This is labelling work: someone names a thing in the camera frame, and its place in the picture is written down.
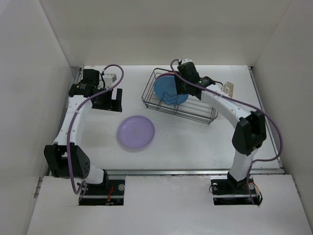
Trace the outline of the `blue plate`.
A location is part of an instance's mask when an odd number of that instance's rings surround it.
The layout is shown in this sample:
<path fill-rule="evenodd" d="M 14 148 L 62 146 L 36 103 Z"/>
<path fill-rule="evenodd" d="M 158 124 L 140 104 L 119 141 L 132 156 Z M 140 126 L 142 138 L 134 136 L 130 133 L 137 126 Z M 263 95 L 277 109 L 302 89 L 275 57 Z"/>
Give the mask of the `blue plate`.
<path fill-rule="evenodd" d="M 169 74 L 159 76 L 156 79 L 154 83 L 154 92 L 157 97 L 167 105 L 180 105 L 189 97 L 188 94 L 177 93 L 175 77 Z"/>

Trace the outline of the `grey wire dish rack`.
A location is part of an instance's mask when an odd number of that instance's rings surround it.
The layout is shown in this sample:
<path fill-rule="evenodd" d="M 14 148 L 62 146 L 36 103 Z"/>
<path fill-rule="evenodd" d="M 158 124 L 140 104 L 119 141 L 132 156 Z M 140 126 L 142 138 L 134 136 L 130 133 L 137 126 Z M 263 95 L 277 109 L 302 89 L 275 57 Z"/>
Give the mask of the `grey wire dish rack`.
<path fill-rule="evenodd" d="M 204 124 L 210 124 L 218 117 L 218 112 L 213 107 L 198 100 L 194 96 L 189 95 L 188 99 L 180 105 L 167 105 L 164 101 L 160 100 L 154 92 L 154 83 L 160 74 L 166 72 L 170 71 L 161 68 L 155 68 L 152 71 L 141 96 L 141 100 L 147 108 Z"/>

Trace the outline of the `lilac plate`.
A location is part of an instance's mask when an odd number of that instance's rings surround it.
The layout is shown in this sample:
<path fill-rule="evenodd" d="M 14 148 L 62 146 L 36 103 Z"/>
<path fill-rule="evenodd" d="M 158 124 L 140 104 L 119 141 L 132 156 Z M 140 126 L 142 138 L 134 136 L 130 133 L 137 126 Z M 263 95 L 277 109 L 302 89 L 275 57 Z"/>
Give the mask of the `lilac plate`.
<path fill-rule="evenodd" d="M 140 150 L 147 147 L 155 136 L 155 126 L 144 116 L 130 116 L 117 129 L 117 139 L 126 149 Z"/>

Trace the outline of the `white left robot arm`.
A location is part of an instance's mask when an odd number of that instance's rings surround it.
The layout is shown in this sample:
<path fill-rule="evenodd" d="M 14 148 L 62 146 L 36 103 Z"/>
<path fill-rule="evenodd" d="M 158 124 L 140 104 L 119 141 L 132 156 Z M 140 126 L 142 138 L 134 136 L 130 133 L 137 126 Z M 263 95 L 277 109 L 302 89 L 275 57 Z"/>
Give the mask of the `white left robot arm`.
<path fill-rule="evenodd" d="M 80 145 L 91 109 L 122 111 L 122 89 L 117 89 L 116 98 L 112 98 L 113 90 L 120 81 L 116 74 L 105 70 L 83 69 L 81 79 L 71 85 L 63 124 L 53 143 L 44 148 L 53 177 L 71 181 L 81 179 L 83 187 L 92 185 L 98 194 L 109 190 L 106 171 L 93 166 Z"/>

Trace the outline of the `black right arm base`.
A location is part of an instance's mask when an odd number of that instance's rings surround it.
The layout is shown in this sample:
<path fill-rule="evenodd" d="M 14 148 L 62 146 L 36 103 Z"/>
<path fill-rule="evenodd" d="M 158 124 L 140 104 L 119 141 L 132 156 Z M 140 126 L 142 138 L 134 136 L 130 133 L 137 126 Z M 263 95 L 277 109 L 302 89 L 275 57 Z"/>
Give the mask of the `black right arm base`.
<path fill-rule="evenodd" d="M 225 177 L 211 178 L 209 191 L 213 195 L 213 203 L 215 206 L 226 205 L 257 205 L 263 201 L 260 190 L 254 183 L 252 177 L 249 178 L 248 184 L 246 180 L 236 185 Z"/>

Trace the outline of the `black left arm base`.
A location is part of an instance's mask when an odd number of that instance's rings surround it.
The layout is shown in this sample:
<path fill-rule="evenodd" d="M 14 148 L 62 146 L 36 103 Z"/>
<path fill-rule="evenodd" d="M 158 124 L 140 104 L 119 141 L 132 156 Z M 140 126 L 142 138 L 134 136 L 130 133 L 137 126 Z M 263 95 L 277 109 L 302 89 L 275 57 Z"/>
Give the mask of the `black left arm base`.
<path fill-rule="evenodd" d="M 101 184 L 87 184 L 82 190 L 79 206 L 123 206 L 126 187 L 125 176 L 104 174 Z"/>

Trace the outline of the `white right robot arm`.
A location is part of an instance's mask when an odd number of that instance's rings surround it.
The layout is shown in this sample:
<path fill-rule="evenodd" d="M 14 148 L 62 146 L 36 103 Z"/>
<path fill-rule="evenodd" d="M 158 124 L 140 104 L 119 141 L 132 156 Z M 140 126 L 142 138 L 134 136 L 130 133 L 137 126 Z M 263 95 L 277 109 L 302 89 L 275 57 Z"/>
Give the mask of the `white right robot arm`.
<path fill-rule="evenodd" d="M 193 102 L 193 111 L 212 105 L 218 119 L 201 123 L 146 107 L 143 92 L 153 73 L 153 66 L 122 66 L 109 68 L 109 73 L 123 75 L 122 112 L 92 109 L 84 128 L 82 146 L 93 165 L 105 170 L 217 170 L 228 169 L 226 182 L 230 192 L 244 188 L 244 179 L 255 152 L 245 155 L 237 151 L 231 140 L 240 124 L 247 122 L 252 112 L 221 97 L 221 90 L 212 86 Z M 138 149 L 124 146 L 118 139 L 120 124 L 132 116 L 142 116 L 152 122 L 155 134 L 148 144 Z"/>

